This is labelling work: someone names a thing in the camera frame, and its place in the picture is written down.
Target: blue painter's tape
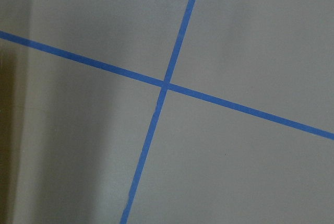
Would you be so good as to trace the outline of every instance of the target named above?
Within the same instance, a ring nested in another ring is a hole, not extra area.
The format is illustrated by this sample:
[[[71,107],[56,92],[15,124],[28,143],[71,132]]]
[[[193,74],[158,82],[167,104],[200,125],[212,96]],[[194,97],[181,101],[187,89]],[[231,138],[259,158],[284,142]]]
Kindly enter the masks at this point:
[[[182,22],[181,22],[181,26],[180,26],[180,29],[178,31],[178,35],[177,35],[177,38],[176,38],[176,41],[175,41],[175,45],[174,45],[174,49],[173,49],[173,52],[172,52],[172,55],[171,55],[171,59],[169,61],[167,71],[166,71],[166,74],[165,74],[165,78],[163,80],[163,85],[161,87],[160,94],[159,94],[159,97],[158,97],[158,100],[157,100],[156,110],[155,110],[155,112],[152,116],[151,123],[150,123],[150,126],[149,126],[148,131],[147,131],[147,135],[146,135],[146,138],[145,138],[145,141],[144,141],[144,145],[142,147],[142,151],[141,151],[141,154],[140,154],[140,157],[139,157],[139,161],[138,161],[138,164],[137,164],[135,175],[134,175],[134,178],[132,180],[131,187],[130,187],[128,201],[127,201],[127,204],[126,204],[126,206],[123,210],[123,214],[122,214],[122,217],[121,217],[121,220],[120,220],[120,224],[126,224],[127,223],[127,219],[129,217],[129,214],[130,214],[130,211],[131,211],[132,203],[133,203],[133,201],[135,199],[135,196],[136,196],[136,191],[137,191],[137,188],[138,188],[140,177],[141,177],[142,171],[143,171],[144,166],[145,166],[146,158],[147,158],[148,151],[149,151],[151,143],[152,143],[154,133],[155,133],[156,128],[157,128],[159,116],[160,116],[162,106],[163,106],[163,103],[164,103],[164,100],[165,100],[165,97],[166,97],[167,89],[168,89],[169,83],[172,79],[172,75],[173,75],[173,72],[174,72],[174,69],[175,69],[177,57],[180,53],[180,49],[181,49],[181,46],[182,46],[184,35],[186,33],[186,30],[187,30],[187,26],[189,24],[190,16],[191,16],[193,8],[194,8],[194,4],[195,4],[195,0],[188,0],[188,4],[187,4],[186,10],[184,12],[184,16],[183,16],[183,19],[182,19]]]
[[[299,129],[299,130],[302,130],[302,131],[305,131],[311,134],[315,134],[315,135],[318,135],[324,138],[334,140],[334,133],[327,132],[327,131],[324,131],[324,130],[321,130],[321,129],[318,129],[312,126],[304,125],[296,121],[291,121],[291,120],[288,120],[288,119],[285,119],[285,118],[282,118],[282,117],[279,117],[279,116],[276,116],[270,113],[266,113],[266,112],[259,111],[253,108],[249,108],[244,105],[240,105],[240,104],[228,101],[228,100],[223,100],[223,99],[220,99],[220,98],[217,98],[211,95],[207,95],[202,92],[194,91],[194,90],[191,90],[185,87],[181,87],[175,84],[169,84],[169,89],[174,92],[182,93],[183,95],[188,95],[188,96],[200,99],[200,100],[205,100],[213,104],[222,105],[223,107],[226,107],[226,108],[237,110],[239,112],[247,113],[247,114],[262,118],[262,119],[273,121],[273,122],[276,122],[276,123],[279,123],[285,126],[293,127],[293,128],[296,128],[296,129]]]
[[[37,49],[37,50],[40,50],[46,53],[51,53],[59,57],[66,58],[68,60],[72,60],[72,61],[83,63],[88,66],[96,67],[98,69],[102,69],[102,70],[105,70],[111,73],[119,74],[119,75],[129,77],[135,80],[139,80],[139,81],[142,81],[142,82],[145,82],[151,85],[155,85],[158,87],[161,87],[163,84],[162,80],[158,80],[158,79],[155,79],[155,78],[143,75],[143,74],[132,72],[132,71],[129,71],[129,70],[117,67],[117,66],[113,66],[113,65],[110,65],[104,62],[96,61],[91,58],[87,58],[87,57],[84,57],[84,56],[81,56],[75,53],[71,53],[71,52],[67,52],[67,51],[64,51],[58,48],[54,48],[52,46],[45,45],[39,42],[28,40],[28,39],[25,39],[25,38],[22,38],[22,37],[19,37],[19,36],[16,36],[16,35],[13,35],[7,32],[0,31],[0,38],[14,42],[14,43],[18,43],[24,46],[28,46],[30,48],[34,48],[34,49]]]
[[[175,42],[175,45],[174,45],[174,48],[173,48],[171,59],[170,59],[170,62],[169,62],[169,65],[168,65],[168,68],[167,68],[167,71],[166,71],[166,75],[165,75],[165,79],[164,79],[164,82],[166,82],[166,83],[171,82],[172,75],[173,75],[175,65],[176,65],[176,61],[177,61],[178,55],[179,55],[180,50],[181,50],[181,45],[183,43],[184,35],[187,31],[187,27],[188,27],[188,24],[189,24],[190,16],[192,14],[194,5],[195,5],[195,0],[188,0],[188,4],[187,4],[186,10],[184,12],[184,16],[183,16],[183,19],[182,19],[182,22],[181,22],[181,25],[180,25],[180,29],[179,29],[178,34],[177,34],[177,38],[176,38],[176,42]]]

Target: blue tape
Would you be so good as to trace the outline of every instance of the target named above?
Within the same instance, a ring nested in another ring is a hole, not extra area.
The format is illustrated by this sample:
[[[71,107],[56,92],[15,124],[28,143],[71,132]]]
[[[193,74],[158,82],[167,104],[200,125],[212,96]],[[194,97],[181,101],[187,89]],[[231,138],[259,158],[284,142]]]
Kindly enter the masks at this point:
[[[140,177],[141,177],[142,171],[143,171],[144,166],[145,166],[146,158],[147,158],[148,151],[149,151],[151,143],[152,143],[154,133],[155,133],[156,128],[157,128],[159,116],[160,116],[160,113],[161,113],[161,110],[162,110],[163,103],[164,103],[165,98],[166,98],[166,93],[167,93],[167,90],[168,90],[168,86],[169,86],[170,81],[172,79],[172,75],[173,75],[173,72],[174,72],[174,69],[175,69],[177,57],[180,53],[180,49],[181,49],[181,46],[182,46],[184,35],[186,33],[186,30],[187,30],[187,26],[189,24],[190,16],[191,16],[193,8],[194,8],[194,4],[195,4],[195,0],[188,0],[188,4],[186,6],[186,10],[184,12],[184,16],[183,16],[183,19],[182,19],[182,22],[181,22],[181,25],[180,25],[180,29],[178,31],[178,35],[177,35],[177,38],[176,38],[176,41],[175,41],[174,49],[173,49],[173,52],[172,52],[172,55],[171,55],[171,58],[170,58],[170,61],[169,61],[169,64],[168,64],[168,67],[167,67],[167,70],[166,70],[165,78],[163,80],[163,85],[162,85],[160,93],[159,93],[156,110],[155,110],[155,112],[152,116],[151,123],[150,123],[150,126],[148,128],[147,135],[146,135],[146,138],[145,138],[145,141],[144,141],[144,145],[142,147],[142,151],[141,151],[141,154],[140,154],[140,157],[139,157],[139,161],[138,161],[138,164],[137,164],[135,175],[134,175],[134,178],[133,178],[132,183],[131,183],[128,201],[127,201],[127,204],[126,204],[126,206],[123,210],[123,214],[122,214],[122,217],[121,217],[121,220],[120,220],[120,224],[126,224],[127,223],[127,219],[129,217],[129,214],[130,214],[130,211],[131,211],[132,203],[133,203],[133,201],[135,199],[135,196],[136,196],[136,191],[137,191],[137,188],[138,188]]]
[[[113,66],[113,65],[101,62],[101,61],[96,61],[91,58],[87,58],[87,57],[84,57],[84,56],[81,56],[75,53],[70,53],[70,52],[67,52],[67,51],[64,51],[58,48],[54,48],[52,46],[45,45],[39,42],[28,40],[28,39],[25,39],[25,38],[22,38],[22,37],[19,37],[19,36],[16,36],[16,35],[13,35],[7,32],[0,31],[0,38],[14,42],[14,43],[18,43],[20,45],[28,46],[30,48],[34,48],[34,49],[37,49],[37,50],[40,50],[46,53],[51,53],[59,57],[66,58],[68,60],[72,60],[72,61],[83,63],[88,66],[96,67],[98,69],[102,69],[102,70],[105,70],[111,73],[119,74],[119,75],[129,77],[135,80],[139,80],[139,81],[142,81],[142,82],[145,82],[151,85],[155,85],[158,87],[162,87],[162,84],[163,84],[162,80],[155,79],[155,78],[152,78],[152,77],[149,77],[143,74],[139,74],[136,72],[132,72],[132,71],[129,71],[129,70],[117,67],[117,66]]]
[[[169,84],[168,89],[174,92],[182,93],[183,95],[188,95],[188,96],[200,99],[200,100],[205,100],[213,104],[222,105],[223,107],[226,107],[226,108],[237,110],[239,112],[247,113],[247,114],[250,114],[250,115],[265,119],[265,120],[273,121],[273,122],[276,122],[276,123],[279,123],[285,126],[296,128],[296,129],[308,132],[310,134],[315,134],[315,135],[318,135],[324,138],[334,140],[334,133],[330,133],[330,132],[327,132],[327,131],[324,131],[324,130],[321,130],[321,129],[318,129],[312,126],[304,125],[296,121],[290,121],[288,119],[285,119],[285,118],[282,118],[282,117],[279,117],[279,116],[276,116],[270,113],[266,113],[266,112],[259,111],[253,108],[249,108],[244,105],[240,105],[240,104],[228,101],[228,100],[223,100],[223,99],[211,96],[211,95],[207,95],[202,92],[194,91],[194,90],[191,90],[185,87],[181,87],[175,84]]]

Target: wall surface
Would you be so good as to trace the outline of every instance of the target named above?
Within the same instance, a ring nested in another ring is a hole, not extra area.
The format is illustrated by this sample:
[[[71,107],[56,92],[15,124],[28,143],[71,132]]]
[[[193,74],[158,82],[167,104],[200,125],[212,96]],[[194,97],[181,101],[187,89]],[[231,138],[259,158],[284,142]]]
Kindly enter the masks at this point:
[[[333,223],[334,0],[194,1],[0,0],[0,223]]]

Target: tape strip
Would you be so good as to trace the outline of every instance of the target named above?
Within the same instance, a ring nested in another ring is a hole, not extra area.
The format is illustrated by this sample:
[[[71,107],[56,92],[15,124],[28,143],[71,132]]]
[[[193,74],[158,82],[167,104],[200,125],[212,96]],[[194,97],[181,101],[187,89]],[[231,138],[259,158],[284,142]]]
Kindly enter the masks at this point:
[[[207,95],[202,92],[194,91],[194,90],[191,90],[185,87],[181,87],[175,84],[169,84],[169,89],[174,92],[182,93],[183,95],[188,95],[188,96],[200,99],[200,100],[205,100],[213,104],[221,105],[226,108],[237,110],[239,112],[247,113],[247,114],[250,114],[250,115],[265,119],[265,120],[273,121],[273,122],[276,122],[276,123],[279,123],[285,126],[289,126],[289,127],[296,128],[296,129],[299,129],[299,130],[302,130],[302,131],[305,131],[311,134],[315,134],[315,135],[318,135],[324,138],[334,140],[334,133],[330,133],[330,132],[327,132],[327,131],[324,131],[324,130],[321,130],[321,129],[318,129],[312,126],[304,125],[296,121],[291,121],[291,120],[288,120],[288,119],[285,119],[285,118],[282,118],[282,117],[279,117],[279,116],[276,116],[270,113],[266,113],[260,110],[249,108],[244,105],[240,105],[240,104],[228,101],[228,100],[223,100],[223,99],[220,99],[220,98],[217,98],[211,95]]]
[[[180,53],[180,49],[182,46],[182,42],[184,39],[184,35],[186,33],[187,30],[187,26],[189,24],[189,20],[190,20],[190,16],[192,14],[193,8],[194,8],[194,4],[195,4],[195,0],[188,0],[188,4],[186,6],[186,10],[184,12],[184,16],[180,25],[180,29],[178,31],[178,35],[175,41],[175,45],[174,45],[174,49],[166,70],[166,74],[165,74],[165,78],[164,78],[164,82],[163,85],[161,87],[160,93],[159,93],[159,97],[157,100],[157,106],[156,109],[154,111],[154,114],[152,116],[151,119],[151,123],[150,126],[148,128],[147,131],[147,135],[144,141],[144,145],[142,147],[142,151],[139,157],[139,161],[137,164],[137,168],[135,171],[135,175],[134,178],[132,180],[132,184],[130,187],[130,191],[129,191],[129,197],[128,197],[128,201],[126,204],[126,207],[123,210],[123,214],[120,220],[120,224],[126,224],[127,223],[127,219],[129,217],[130,211],[131,211],[131,207],[132,207],[132,203],[134,201],[135,195],[136,195],[136,191],[138,188],[138,184],[140,181],[140,177],[142,174],[142,170],[144,169],[144,165],[146,162],[146,158],[148,155],[148,151],[150,149],[151,146],[151,142],[154,136],[154,133],[156,131],[157,128],[157,124],[158,124],[158,120],[159,120],[159,116],[162,110],[162,106],[166,97],[166,93],[167,93],[167,89],[168,86],[170,84],[174,69],[175,69],[175,65],[176,65],[176,61],[177,61],[177,57]]]
[[[151,85],[155,85],[158,87],[162,87],[162,84],[163,84],[163,81],[159,79],[155,79],[155,78],[143,75],[143,74],[132,72],[132,71],[129,71],[129,70],[117,67],[117,66],[113,66],[113,65],[101,62],[101,61],[96,61],[91,58],[87,58],[87,57],[84,57],[84,56],[81,56],[75,53],[71,53],[71,52],[67,52],[67,51],[64,51],[58,48],[54,48],[52,46],[45,45],[45,44],[42,44],[36,41],[28,40],[28,39],[25,39],[25,38],[22,38],[22,37],[19,37],[19,36],[16,36],[16,35],[13,35],[7,32],[0,31],[0,38],[14,42],[14,43],[18,43],[20,45],[28,46],[30,48],[34,48],[36,50],[40,50],[45,53],[51,53],[59,57],[66,58],[68,60],[72,60],[72,61],[76,61],[79,63],[83,63],[88,66],[96,67],[98,69],[102,69],[102,70],[105,70],[111,73],[119,74],[119,75],[122,75],[128,78],[131,78],[131,79],[139,80],[139,81],[142,81],[142,82],[145,82]]]

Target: gray surface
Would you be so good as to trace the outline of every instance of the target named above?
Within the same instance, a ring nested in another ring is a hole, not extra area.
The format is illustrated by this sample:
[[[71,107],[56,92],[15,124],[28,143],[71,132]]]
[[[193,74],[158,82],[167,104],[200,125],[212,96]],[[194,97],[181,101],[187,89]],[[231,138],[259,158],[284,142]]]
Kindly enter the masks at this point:
[[[163,79],[187,0],[29,0],[30,39]],[[18,34],[12,28],[2,30]]]
[[[196,0],[172,82],[334,131],[334,0]]]
[[[186,3],[0,0],[0,30],[163,79]],[[333,132],[333,8],[196,0],[172,82]],[[159,88],[3,40],[0,54],[15,60],[8,224],[118,223]],[[333,151],[169,91],[128,223],[332,223]]]
[[[168,92],[128,223],[332,223],[331,140]]]

